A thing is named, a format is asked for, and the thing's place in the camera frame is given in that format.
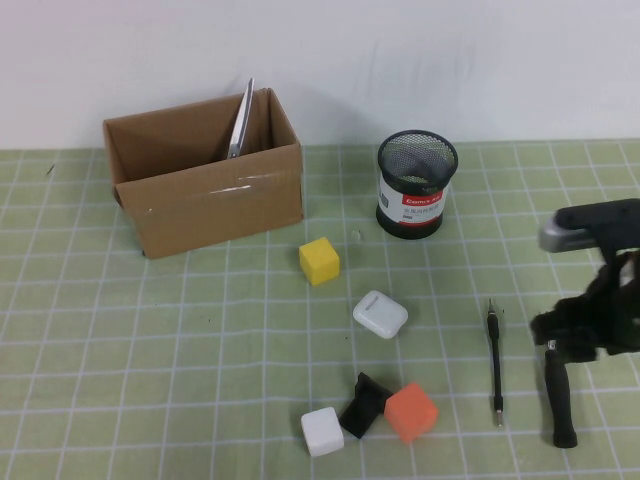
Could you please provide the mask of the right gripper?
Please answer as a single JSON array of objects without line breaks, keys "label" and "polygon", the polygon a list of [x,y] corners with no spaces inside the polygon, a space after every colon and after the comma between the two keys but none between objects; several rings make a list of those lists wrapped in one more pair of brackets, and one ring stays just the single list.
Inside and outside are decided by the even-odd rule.
[{"label": "right gripper", "polygon": [[587,345],[594,331],[598,347],[610,355],[639,351],[639,251],[618,255],[598,271],[587,298],[566,298],[530,322],[535,345],[547,342],[555,363],[588,363],[598,359]]}]

